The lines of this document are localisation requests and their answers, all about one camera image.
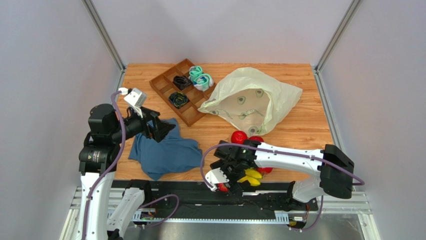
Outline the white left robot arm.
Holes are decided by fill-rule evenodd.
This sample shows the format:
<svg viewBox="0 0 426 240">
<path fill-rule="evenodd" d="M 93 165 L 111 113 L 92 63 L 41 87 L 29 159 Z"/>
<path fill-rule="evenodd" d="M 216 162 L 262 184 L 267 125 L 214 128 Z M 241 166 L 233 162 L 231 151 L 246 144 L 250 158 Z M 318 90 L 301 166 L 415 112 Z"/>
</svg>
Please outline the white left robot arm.
<svg viewBox="0 0 426 240">
<path fill-rule="evenodd" d="M 109 199 L 117 162 L 126 140 L 141 134 L 162 141 L 176 126 L 159 119 L 159 113 L 143 107 L 142 114 L 128 107 L 123 118 L 112 104 L 93 107 L 88 118 L 89 133 L 78 155 L 81 204 L 77 240 L 122 240 L 138 207 L 152 198 L 148 180 L 131 180 L 122 199 L 108 216 Z"/>
</svg>

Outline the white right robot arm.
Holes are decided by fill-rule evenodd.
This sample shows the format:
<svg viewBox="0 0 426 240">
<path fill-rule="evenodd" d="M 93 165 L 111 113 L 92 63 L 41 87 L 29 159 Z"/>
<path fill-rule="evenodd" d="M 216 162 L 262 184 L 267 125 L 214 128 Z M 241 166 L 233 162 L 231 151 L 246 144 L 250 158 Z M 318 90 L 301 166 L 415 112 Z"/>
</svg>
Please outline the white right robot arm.
<svg viewBox="0 0 426 240">
<path fill-rule="evenodd" d="M 219 184 L 228 188 L 246 176 L 246 170 L 257 168 L 285 169 L 307 174 L 287 190 L 291 203 L 307 203 L 320 196 L 350 199 L 354 186 L 354 162 L 336 145 L 322 149 L 301 150 L 278 147 L 257 140 L 242 144 L 221 141 L 212 147 L 218 161 L 210 165 L 204 182 L 211 191 Z"/>
</svg>

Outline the red fake tomato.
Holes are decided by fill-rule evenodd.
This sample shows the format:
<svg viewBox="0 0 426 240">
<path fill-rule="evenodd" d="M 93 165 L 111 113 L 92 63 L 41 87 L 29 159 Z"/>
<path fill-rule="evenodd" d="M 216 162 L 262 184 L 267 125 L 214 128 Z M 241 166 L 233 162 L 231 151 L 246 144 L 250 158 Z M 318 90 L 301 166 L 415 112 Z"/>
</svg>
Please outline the red fake tomato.
<svg viewBox="0 0 426 240">
<path fill-rule="evenodd" d="M 262 137 L 260 137 L 260 136 L 251 136 L 251 137 L 249 137 L 248 138 L 250 141 L 256 141 L 256 142 L 261 142 L 261 143 L 263 143 L 265 140 L 262 138 Z"/>
</svg>

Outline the red fake apple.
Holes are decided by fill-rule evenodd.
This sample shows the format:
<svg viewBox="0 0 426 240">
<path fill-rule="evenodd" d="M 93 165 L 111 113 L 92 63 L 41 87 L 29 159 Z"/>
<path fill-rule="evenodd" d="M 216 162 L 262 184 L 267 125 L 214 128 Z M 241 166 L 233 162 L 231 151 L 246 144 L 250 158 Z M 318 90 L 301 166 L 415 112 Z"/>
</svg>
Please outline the red fake apple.
<svg viewBox="0 0 426 240">
<path fill-rule="evenodd" d="M 256 169 L 260 174 L 267 175 L 273 171 L 272 167 L 259 167 Z"/>
</svg>

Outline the light green plastic bag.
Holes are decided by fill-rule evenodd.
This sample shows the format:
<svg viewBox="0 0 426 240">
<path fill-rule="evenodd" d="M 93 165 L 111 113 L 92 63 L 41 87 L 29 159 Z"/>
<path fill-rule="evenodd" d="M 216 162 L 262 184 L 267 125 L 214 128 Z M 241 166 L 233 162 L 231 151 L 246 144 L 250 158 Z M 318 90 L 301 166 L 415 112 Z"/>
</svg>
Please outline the light green plastic bag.
<svg viewBox="0 0 426 240">
<path fill-rule="evenodd" d="M 271 132 L 296 106 L 303 90 L 253 67 L 220 80 L 198 111 L 218 116 L 249 137 Z"/>
</svg>

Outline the red fake pomegranate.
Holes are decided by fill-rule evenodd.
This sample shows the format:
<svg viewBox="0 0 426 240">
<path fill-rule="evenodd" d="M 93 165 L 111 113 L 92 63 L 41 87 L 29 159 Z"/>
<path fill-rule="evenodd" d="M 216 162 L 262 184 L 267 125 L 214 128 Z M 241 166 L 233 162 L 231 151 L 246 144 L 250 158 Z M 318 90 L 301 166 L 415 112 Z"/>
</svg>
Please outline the red fake pomegranate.
<svg viewBox="0 0 426 240">
<path fill-rule="evenodd" d="M 230 137 L 231 143 L 233 144 L 243 144 L 245 140 L 248 140 L 249 137 L 244 131 L 234 131 Z"/>
</svg>

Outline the small red fake fruit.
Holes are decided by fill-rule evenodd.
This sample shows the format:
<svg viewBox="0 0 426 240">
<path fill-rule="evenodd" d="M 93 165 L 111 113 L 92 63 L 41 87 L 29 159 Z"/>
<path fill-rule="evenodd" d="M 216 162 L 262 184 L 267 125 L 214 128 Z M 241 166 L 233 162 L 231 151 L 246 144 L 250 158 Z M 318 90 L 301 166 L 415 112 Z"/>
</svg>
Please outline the small red fake fruit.
<svg viewBox="0 0 426 240">
<path fill-rule="evenodd" d="M 221 191 L 221 192 L 227 193 L 229 191 L 224 183 L 218 183 L 216 186 L 217 186 L 218 190 Z"/>
</svg>

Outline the yellow fake banana bunch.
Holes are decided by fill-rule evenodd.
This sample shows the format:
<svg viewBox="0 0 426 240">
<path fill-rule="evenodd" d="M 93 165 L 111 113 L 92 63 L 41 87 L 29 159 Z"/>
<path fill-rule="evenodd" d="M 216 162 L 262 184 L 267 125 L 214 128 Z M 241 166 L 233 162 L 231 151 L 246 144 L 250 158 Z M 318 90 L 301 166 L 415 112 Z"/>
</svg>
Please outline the yellow fake banana bunch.
<svg viewBox="0 0 426 240">
<path fill-rule="evenodd" d="M 237 181 L 238 183 L 243 183 L 245 181 L 248 181 L 252 187 L 257 187 L 261 185 L 261 179 L 263 178 L 263 175 L 260 172 L 258 172 L 254 168 L 245 169 L 244 172 L 245 172 L 245 176 L 240 178 Z"/>
</svg>

